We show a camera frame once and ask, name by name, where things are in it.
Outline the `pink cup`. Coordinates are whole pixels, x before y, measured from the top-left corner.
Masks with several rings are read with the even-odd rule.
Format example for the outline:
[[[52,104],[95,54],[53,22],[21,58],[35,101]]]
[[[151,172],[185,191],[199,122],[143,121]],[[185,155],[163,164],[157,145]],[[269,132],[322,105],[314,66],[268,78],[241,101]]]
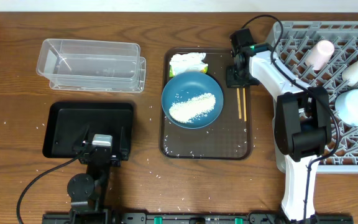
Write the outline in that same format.
[[[324,68],[334,53],[334,44],[328,40],[320,40],[308,54],[305,64],[313,70]]]

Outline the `dark blue plate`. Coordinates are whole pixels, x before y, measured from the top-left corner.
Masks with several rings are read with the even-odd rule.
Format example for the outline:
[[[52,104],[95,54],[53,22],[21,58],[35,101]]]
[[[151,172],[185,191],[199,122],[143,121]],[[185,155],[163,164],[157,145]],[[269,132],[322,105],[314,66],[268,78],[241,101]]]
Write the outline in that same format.
[[[216,97],[214,110],[207,116],[194,119],[192,123],[179,123],[169,114],[173,103],[184,102],[203,93],[212,93]],[[223,110],[223,91],[218,82],[211,76],[200,72],[186,72],[173,77],[162,92],[162,109],[165,116],[174,124],[186,129],[200,129],[213,123]]]

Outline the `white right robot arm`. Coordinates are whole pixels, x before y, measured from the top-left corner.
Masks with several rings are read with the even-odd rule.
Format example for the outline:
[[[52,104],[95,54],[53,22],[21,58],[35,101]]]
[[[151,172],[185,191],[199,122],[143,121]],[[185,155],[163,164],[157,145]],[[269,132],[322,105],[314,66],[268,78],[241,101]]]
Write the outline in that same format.
[[[275,147],[285,161],[281,209],[288,223],[308,222],[315,215],[317,160],[332,135],[328,93],[297,78],[270,44],[233,44],[232,56],[234,65],[227,69],[227,86],[262,84],[273,98]]]

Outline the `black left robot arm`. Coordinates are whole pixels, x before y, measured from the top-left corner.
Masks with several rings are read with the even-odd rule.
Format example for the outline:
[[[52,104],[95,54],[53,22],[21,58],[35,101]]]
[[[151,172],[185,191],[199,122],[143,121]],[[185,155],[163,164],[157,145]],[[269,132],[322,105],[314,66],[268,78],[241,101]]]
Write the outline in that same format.
[[[76,159],[87,166],[85,173],[74,175],[68,182],[67,192],[71,198],[69,224],[78,223],[119,223],[119,215],[104,206],[110,168],[120,167],[122,161],[129,158],[130,139],[126,129],[118,134],[118,147],[114,147],[113,136],[94,134],[89,139],[90,127],[75,139],[72,149]]]

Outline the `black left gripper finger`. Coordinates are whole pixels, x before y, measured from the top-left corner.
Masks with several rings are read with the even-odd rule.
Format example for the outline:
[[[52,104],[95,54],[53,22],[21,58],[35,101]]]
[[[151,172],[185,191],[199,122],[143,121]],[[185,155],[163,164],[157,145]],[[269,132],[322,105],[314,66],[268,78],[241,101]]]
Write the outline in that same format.
[[[120,145],[119,150],[122,156],[129,155],[129,141],[126,137],[126,130],[124,127],[121,128]]]
[[[80,135],[74,140],[72,149],[76,154],[79,154],[87,148],[89,130],[89,125],[84,126]]]

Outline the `light blue bowl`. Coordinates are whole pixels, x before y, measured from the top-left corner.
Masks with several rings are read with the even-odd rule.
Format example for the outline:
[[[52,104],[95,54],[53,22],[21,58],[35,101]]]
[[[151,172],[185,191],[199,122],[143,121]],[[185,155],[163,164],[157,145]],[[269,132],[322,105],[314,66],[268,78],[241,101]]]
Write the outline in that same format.
[[[358,126],[358,89],[340,94],[335,101],[339,119],[351,126]]]

